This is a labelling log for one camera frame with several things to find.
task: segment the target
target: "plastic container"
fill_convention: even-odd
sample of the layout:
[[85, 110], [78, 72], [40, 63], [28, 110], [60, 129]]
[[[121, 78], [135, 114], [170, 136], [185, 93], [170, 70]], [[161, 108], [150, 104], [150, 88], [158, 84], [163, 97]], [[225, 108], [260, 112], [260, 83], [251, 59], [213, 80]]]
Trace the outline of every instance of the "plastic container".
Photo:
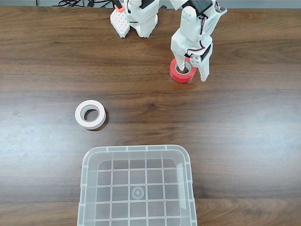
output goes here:
[[78, 226], [197, 226], [190, 158], [178, 145], [91, 149]]

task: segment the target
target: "table surface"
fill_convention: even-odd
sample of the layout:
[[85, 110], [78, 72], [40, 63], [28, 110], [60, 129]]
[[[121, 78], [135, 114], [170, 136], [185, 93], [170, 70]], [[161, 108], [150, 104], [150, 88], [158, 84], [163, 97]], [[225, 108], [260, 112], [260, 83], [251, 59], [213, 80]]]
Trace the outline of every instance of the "table surface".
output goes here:
[[[189, 84], [168, 75], [180, 11], [148, 39], [110, 13], [0, 7], [0, 225], [76, 225], [86, 152], [152, 144], [189, 152], [199, 225], [301, 225], [301, 10], [229, 10]], [[102, 130], [75, 121], [88, 99]]]

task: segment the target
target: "black cable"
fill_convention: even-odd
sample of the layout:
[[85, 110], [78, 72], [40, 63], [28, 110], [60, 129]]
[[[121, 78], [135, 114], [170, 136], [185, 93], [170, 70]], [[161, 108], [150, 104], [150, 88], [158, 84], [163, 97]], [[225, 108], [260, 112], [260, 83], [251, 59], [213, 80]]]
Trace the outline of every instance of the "black cable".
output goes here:
[[106, 2], [104, 5], [100, 6], [100, 8], [105, 7], [107, 4], [109, 4], [110, 2], [112, 2], [111, 0], [101, 0], [101, 1], [93, 1], [93, 0], [89, 0], [89, 3], [87, 4], [87, 6], [85, 6], [84, 0], [61, 0], [58, 5], [56, 5], [57, 7], [93, 7], [94, 3], [104, 3]]
[[103, 6], [100, 6], [100, 8], [104, 8], [106, 5], [108, 5], [110, 2], [112, 2], [111, 0], [109, 0], [107, 3], [105, 3]]

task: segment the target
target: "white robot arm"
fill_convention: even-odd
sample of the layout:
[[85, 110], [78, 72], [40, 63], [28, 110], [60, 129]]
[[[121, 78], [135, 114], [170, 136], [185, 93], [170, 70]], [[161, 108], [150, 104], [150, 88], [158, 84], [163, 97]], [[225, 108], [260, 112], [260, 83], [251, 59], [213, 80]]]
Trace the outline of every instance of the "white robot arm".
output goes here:
[[171, 39], [171, 50], [180, 71], [185, 68], [186, 57], [198, 68], [201, 80], [209, 75], [209, 58], [213, 51], [211, 34], [219, 19], [227, 12], [216, 0], [170, 0], [177, 10], [183, 6], [181, 25]]
[[[188, 59], [192, 67], [199, 69], [201, 80], [205, 81], [209, 75], [209, 58], [213, 51], [210, 35], [227, 9], [220, 7], [216, 0], [170, 2], [175, 10], [183, 7], [180, 28], [171, 39], [171, 50], [176, 60], [175, 68], [180, 70], [175, 73], [181, 76], [185, 69], [185, 60]], [[124, 0], [121, 10], [121, 4], [119, 3], [119, 7], [116, 7], [117, 5], [111, 15], [111, 23], [120, 37], [124, 38], [131, 26], [140, 37], [148, 38], [158, 22], [159, 0]]]

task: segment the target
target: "white tape roll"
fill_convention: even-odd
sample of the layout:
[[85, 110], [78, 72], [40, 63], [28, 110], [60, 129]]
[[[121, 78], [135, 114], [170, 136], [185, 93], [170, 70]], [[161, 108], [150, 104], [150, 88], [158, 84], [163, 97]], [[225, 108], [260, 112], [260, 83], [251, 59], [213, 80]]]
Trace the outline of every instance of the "white tape roll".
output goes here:
[[[85, 120], [85, 114], [89, 110], [98, 111], [98, 116], [93, 121]], [[97, 129], [105, 121], [105, 110], [101, 103], [96, 100], [86, 100], [81, 103], [75, 110], [75, 119], [85, 129]]]

